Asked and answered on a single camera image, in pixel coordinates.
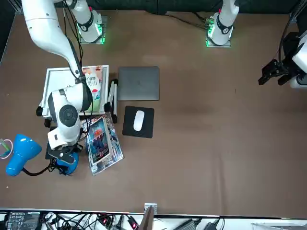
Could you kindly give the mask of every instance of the silver laptop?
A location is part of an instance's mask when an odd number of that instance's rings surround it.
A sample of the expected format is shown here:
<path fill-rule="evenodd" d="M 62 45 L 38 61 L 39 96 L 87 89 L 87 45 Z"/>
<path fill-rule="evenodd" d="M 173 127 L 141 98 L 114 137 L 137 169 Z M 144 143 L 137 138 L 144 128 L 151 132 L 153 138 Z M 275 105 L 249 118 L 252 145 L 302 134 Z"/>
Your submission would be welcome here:
<path fill-rule="evenodd" d="M 158 101 L 159 68 L 120 67 L 118 69 L 119 101 Z"/>

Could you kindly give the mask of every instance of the robotic arm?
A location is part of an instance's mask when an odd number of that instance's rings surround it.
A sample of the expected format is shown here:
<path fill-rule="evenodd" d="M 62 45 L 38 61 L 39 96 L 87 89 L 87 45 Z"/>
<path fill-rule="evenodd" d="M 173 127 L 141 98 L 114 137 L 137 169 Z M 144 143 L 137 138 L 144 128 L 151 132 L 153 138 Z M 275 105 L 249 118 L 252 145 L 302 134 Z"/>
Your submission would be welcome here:
<path fill-rule="evenodd" d="M 262 76 L 258 79 L 259 85 L 264 85 L 272 77 L 278 77 L 278 85 L 289 82 L 292 88 L 307 88 L 307 31 L 302 33 L 286 30 L 294 19 L 306 7 L 307 2 L 301 0 L 291 12 L 289 21 L 284 29 L 278 50 L 278 60 L 273 59 L 262 68 Z M 281 59 L 283 48 L 284 59 Z"/>
<path fill-rule="evenodd" d="M 48 133 L 52 150 L 77 143 L 81 128 L 78 113 L 87 110 L 92 102 L 92 94 L 86 85 L 76 51 L 59 26 L 54 2 L 59 0 L 22 0 L 31 39 L 43 50 L 65 58 L 77 78 L 76 85 L 53 91 L 49 95 L 51 117 L 58 124 L 56 129 Z M 92 42 L 99 38 L 101 34 L 96 30 L 97 13 L 90 11 L 86 0 L 67 0 L 66 3 L 75 15 L 83 39 Z"/>
<path fill-rule="evenodd" d="M 238 13 L 237 0 L 223 0 L 221 12 L 213 15 L 214 25 L 211 32 L 208 33 L 209 39 L 216 46 L 223 46 L 229 41 Z"/>

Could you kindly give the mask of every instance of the mounting plate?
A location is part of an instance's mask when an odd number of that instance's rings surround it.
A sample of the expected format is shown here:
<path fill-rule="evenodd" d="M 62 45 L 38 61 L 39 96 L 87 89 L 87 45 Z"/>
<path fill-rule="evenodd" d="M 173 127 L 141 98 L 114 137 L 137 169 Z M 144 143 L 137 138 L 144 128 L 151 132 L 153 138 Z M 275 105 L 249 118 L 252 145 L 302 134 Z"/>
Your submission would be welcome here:
<path fill-rule="evenodd" d="M 102 29 L 102 35 L 100 38 L 98 38 L 96 41 L 88 43 L 84 41 L 84 39 L 80 36 L 80 43 L 81 44 L 104 44 L 106 39 L 106 22 L 107 22 L 107 16 L 101 16 L 101 24 L 99 24 L 100 28 Z"/>
<path fill-rule="evenodd" d="M 157 215 L 158 212 L 158 204 L 156 203 L 145 203 L 144 204 L 144 213 L 146 213 L 146 210 L 152 206 L 154 208 L 154 214 Z"/>
<path fill-rule="evenodd" d="M 211 39 L 209 39 L 208 36 L 206 35 L 206 46 L 207 46 L 207 47 L 231 48 L 231 43 L 230 43 L 230 40 L 228 40 L 228 42 L 226 42 L 225 45 L 217 46 L 217 45 L 215 45 L 215 44 L 211 41 Z"/>

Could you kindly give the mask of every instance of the electronic device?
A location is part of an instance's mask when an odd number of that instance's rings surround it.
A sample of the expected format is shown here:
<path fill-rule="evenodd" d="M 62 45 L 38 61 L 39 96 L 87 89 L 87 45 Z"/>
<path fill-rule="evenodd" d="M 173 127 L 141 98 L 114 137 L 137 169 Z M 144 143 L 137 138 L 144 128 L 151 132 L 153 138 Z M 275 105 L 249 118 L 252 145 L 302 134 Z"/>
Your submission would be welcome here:
<path fill-rule="evenodd" d="M 135 218 L 133 218 L 133 216 L 128 216 L 128 223 L 130 224 L 133 230 L 138 230 L 140 227 Z"/>
<path fill-rule="evenodd" d="M 158 101 L 159 68 L 120 67 L 118 69 L 119 101 Z"/>
<path fill-rule="evenodd" d="M 187 221 L 183 222 L 182 224 L 174 228 L 174 230 L 196 230 L 196 227 L 199 225 L 200 222 L 201 219 L 198 220 L 188 219 Z"/>
<path fill-rule="evenodd" d="M 41 229 L 39 222 L 40 212 L 12 211 L 7 221 L 8 230 L 34 230 Z"/>
<path fill-rule="evenodd" d="M 144 111 L 138 110 L 135 114 L 133 122 L 133 128 L 135 131 L 140 131 L 142 129 L 143 121 L 144 121 Z"/>

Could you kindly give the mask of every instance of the white tray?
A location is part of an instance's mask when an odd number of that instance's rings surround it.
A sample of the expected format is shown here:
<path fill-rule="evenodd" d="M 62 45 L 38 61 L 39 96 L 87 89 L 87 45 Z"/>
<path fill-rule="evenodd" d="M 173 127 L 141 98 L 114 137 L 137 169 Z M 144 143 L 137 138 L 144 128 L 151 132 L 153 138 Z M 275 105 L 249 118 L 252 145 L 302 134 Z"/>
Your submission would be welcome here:
<path fill-rule="evenodd" d="M 102 66 L 102 77 L 103 81 L 101 84 L 100 90 L 100 111 L 99 113 L 93 113 L 93 115 L 104 114 L 104 105 L 107 103 L 107 91 L 108 91 L 108 83 L 109 83 L 109 66 Z M 48 106 L 48 97 L 52 91 L 66 88 L 68 86 L 75 85 L 75 77 L 72 75 L 70 69 L 67 68 L 51 68 L 47 69 L 46 80 L 44 86 L 43 99 L 40 106 L 43 108 L 42 116 L 44 118 L 51 117 Z"/>

